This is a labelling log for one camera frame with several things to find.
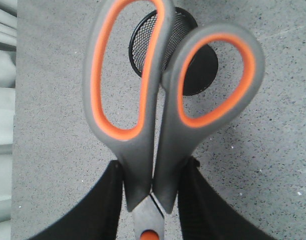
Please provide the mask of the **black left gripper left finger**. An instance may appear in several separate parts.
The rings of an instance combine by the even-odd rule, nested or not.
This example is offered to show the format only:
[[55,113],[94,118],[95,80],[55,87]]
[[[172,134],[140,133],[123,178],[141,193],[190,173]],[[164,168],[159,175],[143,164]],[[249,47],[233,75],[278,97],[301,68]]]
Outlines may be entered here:
[[32,240],[114,240],[122,204],[123,171],[109,162],[90,192],[66,215]]

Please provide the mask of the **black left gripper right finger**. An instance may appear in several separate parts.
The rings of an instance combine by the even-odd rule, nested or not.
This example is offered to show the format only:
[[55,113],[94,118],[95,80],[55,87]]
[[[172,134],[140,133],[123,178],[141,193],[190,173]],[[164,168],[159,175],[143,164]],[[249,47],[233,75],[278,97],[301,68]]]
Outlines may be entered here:
[[237,213],[208,184],[200,162],[190,157],[180,176],[178,210],[184,240],[271,240]]

